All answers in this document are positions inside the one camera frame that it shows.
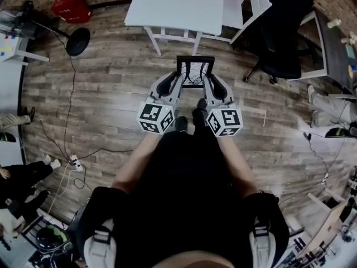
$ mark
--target gray pants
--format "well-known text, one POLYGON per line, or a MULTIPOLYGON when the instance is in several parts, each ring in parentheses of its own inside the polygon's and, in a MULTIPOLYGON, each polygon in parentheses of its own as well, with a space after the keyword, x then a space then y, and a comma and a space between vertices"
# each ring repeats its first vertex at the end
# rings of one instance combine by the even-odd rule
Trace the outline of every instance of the gray pants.
POLYGON ((30 123, 31 119, 28 115, 16 116, 13 114, 0 114, 0 131, 6 130, 15 125, 30 123))
POLYGON ((311 103, 323 110, 315 113, 312 117, 312 123, 315 127, 333 126, 337 123, 351 124, 357 120, 356 103, 323 96, 318 93, 312 96, 311 103))

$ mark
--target chair back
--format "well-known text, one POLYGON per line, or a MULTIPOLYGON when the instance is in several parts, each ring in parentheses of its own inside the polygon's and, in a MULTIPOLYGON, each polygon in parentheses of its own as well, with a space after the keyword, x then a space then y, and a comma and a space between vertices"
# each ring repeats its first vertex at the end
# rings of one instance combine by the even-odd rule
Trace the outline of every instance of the chair back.
POLYGON ((272 7, 262 18, 264 27, 268 27, 279 36, 294 35, 303 18, 312 11, 313 0, 270 0, 272 7))
POLYGON ((272 4, 269 0, 250 0, 252 5, 252 17, 243 24, 242 31, 247 28, 254 20, 261 16, 272 4))

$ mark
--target black office chair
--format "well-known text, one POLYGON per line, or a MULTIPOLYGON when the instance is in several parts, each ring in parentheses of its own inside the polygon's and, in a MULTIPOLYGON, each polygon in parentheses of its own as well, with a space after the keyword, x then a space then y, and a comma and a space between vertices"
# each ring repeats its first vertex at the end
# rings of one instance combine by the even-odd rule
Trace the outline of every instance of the black office chair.
POLYGON ((269 74, 270 83, 277 78, 301 77, 297 30, 303 18, 312 11, 313 0, 270 0, 273 4, 259 19, 260 33, 255 45, 258 63, 243 80, 248 82, 258 68, 269 74))

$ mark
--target extension cord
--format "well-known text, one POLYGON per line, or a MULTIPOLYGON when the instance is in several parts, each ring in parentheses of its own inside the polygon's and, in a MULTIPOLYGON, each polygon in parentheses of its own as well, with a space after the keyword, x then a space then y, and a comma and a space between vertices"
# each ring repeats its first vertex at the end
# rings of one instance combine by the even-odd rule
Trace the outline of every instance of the extension cord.
POLYGON ((78 171, 78 172, 82 172, 83 171, 83 166, 81 165, 80 161, 78 160, 76 155, 72 155, 70 158, 70 164, 71 166, 74 167, 74 170, 78 171))

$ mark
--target black shirt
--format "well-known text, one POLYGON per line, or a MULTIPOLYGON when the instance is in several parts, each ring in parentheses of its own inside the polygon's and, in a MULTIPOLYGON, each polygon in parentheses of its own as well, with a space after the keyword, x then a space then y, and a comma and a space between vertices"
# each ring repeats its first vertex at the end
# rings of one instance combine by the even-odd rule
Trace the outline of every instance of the black shirt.
POLYGON ((220 155, 208 160, 194 147, 181 149, 172 140, 170 146, 158 146, 130 195, 95 189, 79 224, 85 230, 78 231, 79 247, 93 228, 113 217, 116 267, 152 267, 194 250, 220 255, 235 267, 252 267, 248 236, 259 214, 269 218, 271 232, 277 234, 274 263, 278 261, 287 247, 288 228, 274 195, 240 199, 220 155))

